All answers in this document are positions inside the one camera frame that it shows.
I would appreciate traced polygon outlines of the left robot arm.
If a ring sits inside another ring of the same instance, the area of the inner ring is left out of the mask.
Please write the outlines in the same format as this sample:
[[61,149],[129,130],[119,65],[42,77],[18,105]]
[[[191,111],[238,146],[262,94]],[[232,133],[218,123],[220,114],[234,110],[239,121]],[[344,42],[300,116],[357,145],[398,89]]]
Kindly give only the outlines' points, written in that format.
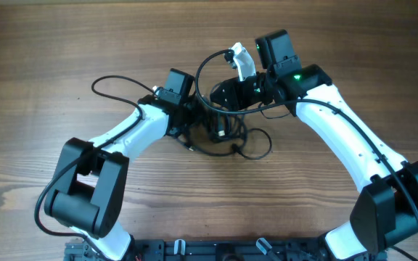
[[133,103],[134,111],[101,136],[65,143],[53,179],[38,198],[70,236],[81,237],[99,260],[122,260],[133,237],[118,222],[129,164],[164,136],[177,138],[189,127],[194,77],[171,69],[162,88]]

